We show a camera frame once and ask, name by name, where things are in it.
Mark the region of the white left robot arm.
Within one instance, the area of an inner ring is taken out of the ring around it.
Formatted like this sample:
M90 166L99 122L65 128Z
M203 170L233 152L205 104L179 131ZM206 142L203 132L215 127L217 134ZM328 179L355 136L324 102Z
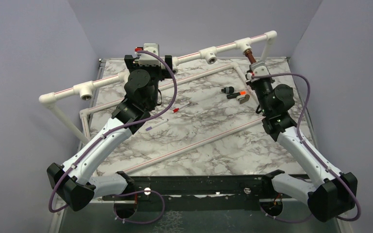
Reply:
M170 55L161 58L153 52L141 50L137 57L126 55L124 61L130 71L124 86L126 94L103 129L63 164L52 163L47 168L52 187L48 204L51 213L67 207L79 211L98 197L118 195L125 200L133 194L133 180L123 171L102 177L92 174L145 122L167 112L173 106L178 90ZM150 112L159 105L158 83L168 78L172 79L174 88L172 99L165 109L152 116Z

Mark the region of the white PVC pipe frame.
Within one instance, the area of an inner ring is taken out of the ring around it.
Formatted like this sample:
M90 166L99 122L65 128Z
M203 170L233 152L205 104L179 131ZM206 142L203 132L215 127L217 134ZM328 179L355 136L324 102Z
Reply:
M192 62L195 60L205 60L208 64L211 65L217 61L217 55L219 53L230 51L230 50L240 50L243 53L246 49L252 49L251 45L253 43L258 43L262 41L266 43L264 50L261 54L261 60L264 61L267 58L270 47L273 45L276 37L277 37L276 31L269 31L269 32L266 32L264 34L257 35L254 37L247 37L247 38L239 39L239 40L236 40L234 42L231 42L225 45L201 49L197 52L187 54L184 56L180 56L180 57L172 56L174 76L177 74L178 66L180 64ZM138 55L138 52L141 50L146 50L149 52L153 52L156 55L159 55L159 45L157 43L149 43L149 44L143 45L142 47L137 47L135 49L135 54L132 56L135 57L136 55ZM128 70L125 73L118 74L113 77L109 77L109 78L101 79L97 81L81 83L66 90L44 94L39 97L39 102L42 105L44 105L46 108L48 108L59 120L63 122L65 126L67 126L70 130L72 130L73 133L81 140L81 142L83 143L83 147L84 147L92 138L89 138L88 135L79 132L78 129L75 127L75 125L71 123L71 121L69 121L65 117L64 113L60 109L57 108L56 102L60 99L67 98L72 95L79 95L82 99L92 98L92 92L93 90L97 88L114 84L118 82L119 79L124 80L126 84L127 81L125 80L125 78L127 78L127 75L128 75ZM177 82L177 90L178 90L177 96L176 96L176 99L177 99L178 94L179 94L179 87L185 83L188 83L189 79L186 79L186 78L180 79L180 80L176 79L176 82ZM158 83L158 88L160 90L160 94L158 95L159 105L156 106L156 108L150 112L152 116L161 112L170 103L172 96L173 96L173 91L174 91L172 79L164 79L163 81L160 81ZM141 154L143 155L145 155L147 152L156 153L156 150L154 149L152 143L150 143L148 140L133 140L134 135L132 135L129 139L125 140L114 150L118 149L121 145L125 145L124 153L136 153L138 151L141 152Z

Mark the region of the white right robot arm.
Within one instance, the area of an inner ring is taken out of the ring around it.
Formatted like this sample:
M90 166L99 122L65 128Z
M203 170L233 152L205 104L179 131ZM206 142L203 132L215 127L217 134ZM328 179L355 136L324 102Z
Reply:
M255 92L259 102L257 113L264 117L265 132L285 148L309 176L310 182L294 178L283 171L274 171L264 176L261 192L268 198L286 194L304 203L311 215L321 222L333 218L356 221L362 208L356 197L357 178L344 173L331 164L308 141L300 125L306 107L302 108L298 121L288 113L295 104L293 88L286 84L272 86L278 74L246 74L246 84Z

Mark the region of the brown water faucet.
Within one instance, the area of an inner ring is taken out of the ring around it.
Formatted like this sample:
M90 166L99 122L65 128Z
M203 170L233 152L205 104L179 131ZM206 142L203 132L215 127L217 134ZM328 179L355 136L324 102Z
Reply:
M244 52L243 52L244 56L249 60L250 64L254 64L256 63L256 59L255 57L253 56L253 53L252 53L252 50L251 49L246 49Z

